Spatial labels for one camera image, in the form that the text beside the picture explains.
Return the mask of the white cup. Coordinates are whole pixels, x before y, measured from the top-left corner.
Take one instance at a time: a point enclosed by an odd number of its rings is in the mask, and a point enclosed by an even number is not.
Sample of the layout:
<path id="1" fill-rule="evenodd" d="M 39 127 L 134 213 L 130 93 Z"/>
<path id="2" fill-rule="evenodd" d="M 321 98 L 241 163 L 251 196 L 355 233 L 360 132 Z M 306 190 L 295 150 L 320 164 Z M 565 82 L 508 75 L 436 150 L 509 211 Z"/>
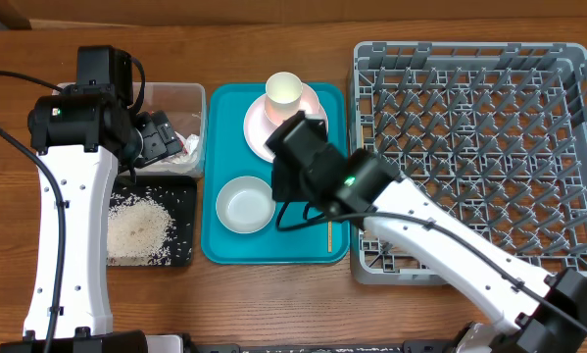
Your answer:
<path id="1" fill-rule="evenodd" d="M 266 82 L 265 112 L 279 126 L 298 112 L 303 93 L 302 81 L 289 72 L 279 72 Z"/>

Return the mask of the grey metal bowl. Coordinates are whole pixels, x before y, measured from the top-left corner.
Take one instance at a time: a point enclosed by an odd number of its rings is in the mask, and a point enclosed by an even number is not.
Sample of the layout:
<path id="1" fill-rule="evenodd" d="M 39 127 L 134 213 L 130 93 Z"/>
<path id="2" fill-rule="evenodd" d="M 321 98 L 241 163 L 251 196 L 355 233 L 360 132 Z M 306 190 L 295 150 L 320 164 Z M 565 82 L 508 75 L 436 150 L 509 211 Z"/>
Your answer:
<path id="1" fill-rule="evenodd" d="M 216 201 L 216 213 L 228 230 L 248 234 L 268 225 L 276 203 L 270 186 L 255 176 L 239 176 L 226 183 Z"/>

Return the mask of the white napkin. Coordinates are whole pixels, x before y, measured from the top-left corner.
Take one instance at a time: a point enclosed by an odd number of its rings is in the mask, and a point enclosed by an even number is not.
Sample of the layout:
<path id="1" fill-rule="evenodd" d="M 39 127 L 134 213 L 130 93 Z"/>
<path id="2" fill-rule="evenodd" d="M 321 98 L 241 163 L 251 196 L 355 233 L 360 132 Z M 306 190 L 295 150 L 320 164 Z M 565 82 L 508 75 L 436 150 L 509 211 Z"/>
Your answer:
<path id="1" fill-rule="evenodd" d="M 199 159 L 197 147 L 200 142 L 200 137 L 195 134 L 190 134 L 188 137 L 184 137 L 182 134 L 177 132 L 176 139 L 180 143 L 181 151 L 154 163 L 152 168 L 159 170 L 187 170 L 194 167 Z"/>

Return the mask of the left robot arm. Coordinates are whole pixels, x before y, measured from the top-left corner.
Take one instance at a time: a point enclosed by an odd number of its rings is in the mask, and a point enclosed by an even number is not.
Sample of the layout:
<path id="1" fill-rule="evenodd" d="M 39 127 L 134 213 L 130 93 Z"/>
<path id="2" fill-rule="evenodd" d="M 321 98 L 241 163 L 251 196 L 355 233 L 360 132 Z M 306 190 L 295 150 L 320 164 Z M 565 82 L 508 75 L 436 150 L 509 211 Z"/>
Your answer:
<path id="1" fill-rule="evenodd" d="M 167 116 L 144 113 L 132 72 L 113 46 L 77 51 L 76 81 L 29 112 L 30 145 L 5 138 L 39 170 L 41 217 L 34 292 L 23 337 L 2 352 L 145 352 L 141 330 L 116 332 L 107 287 L 110 198 L 118 174 L 181 151 Z"/>

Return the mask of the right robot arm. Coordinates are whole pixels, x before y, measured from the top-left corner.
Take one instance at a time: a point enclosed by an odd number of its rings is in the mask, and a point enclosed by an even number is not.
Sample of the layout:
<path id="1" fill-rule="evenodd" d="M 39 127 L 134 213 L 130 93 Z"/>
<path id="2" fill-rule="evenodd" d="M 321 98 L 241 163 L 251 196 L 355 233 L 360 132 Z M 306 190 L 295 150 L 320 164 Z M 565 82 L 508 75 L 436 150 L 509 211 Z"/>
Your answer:
<path id="1" fill-rule="evenodd" d="M 324 121 L 299 111 L 269 136 L 272 197 L 318 215 L 300 228 L 349 222 L 396 245 L 469 299 L 489 320 L 470 323 L 447 352 L 575 352 L 587 338 L 587 278 L 517 259 L 440 208 L 365 149 L 343 155 Z"/>

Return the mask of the white rice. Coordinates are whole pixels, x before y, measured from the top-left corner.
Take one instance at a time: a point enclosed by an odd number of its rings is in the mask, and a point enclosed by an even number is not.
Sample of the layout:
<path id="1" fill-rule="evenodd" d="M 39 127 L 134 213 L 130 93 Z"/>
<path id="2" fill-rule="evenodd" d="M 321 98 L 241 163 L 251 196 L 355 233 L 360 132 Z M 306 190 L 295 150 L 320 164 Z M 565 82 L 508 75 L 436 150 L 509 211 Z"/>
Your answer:
<path id="1" fill-rule="evenodd" d="M 114 192 L 108 216 L 107 265 L 182 267 L 192 260 L 192 224 L 182 226 L 151 193 Z"/>

